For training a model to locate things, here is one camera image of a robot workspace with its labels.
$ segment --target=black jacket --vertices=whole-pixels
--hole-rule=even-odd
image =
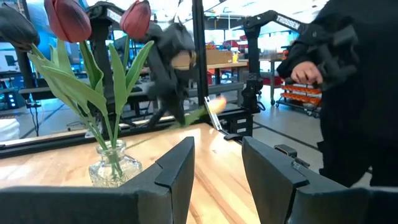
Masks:
[[[328,32],[352,23],[359,39],[358,73],[323,93],[321,119],[347,134],[398,144],[398,1],[330,0],[313,23]],[[294,60],[278,73],[289,77],[297,64],[310,60],[307,49],[294,45]]]

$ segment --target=storage rack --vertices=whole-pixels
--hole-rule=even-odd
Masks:
[[[314,118],[319,117],[322,96],[320,90],[313,88],[311,85],[298,84],[283,85],[282,89],[285,91],[280,94],[280,99],[276,101],[276,107],[279,107],[280,104],[287,105],[300,109]]]

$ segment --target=hand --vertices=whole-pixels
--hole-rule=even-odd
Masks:
[[[291,77],[299,84],[312,84],[317,82],[321,84],[323,78],[317,66],[312,62],[302,62],[293,68]]]

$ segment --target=wooden table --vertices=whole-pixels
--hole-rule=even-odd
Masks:
[[[160,132],[126,137],[127,146]],[[260,223],[246,180],[241,146],[225,141],[208,124],[162,131],[160,137],[126,151],[144,168],[187,136],[195,137],[195,179],[187,223]],[[90,186],[88,166],[100,159],[96,144],[0,159],[0,187]]]

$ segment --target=red tulip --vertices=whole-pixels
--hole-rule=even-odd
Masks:
[[[76,0],[45,0],[44,7],[59,39],[76,43],[90,37],[90,19]]]
[[[135,1],[124,12],[120,21],[121,29],[133,39],[141,39],[145,36],[150,21],[150,5],[147,0]]]

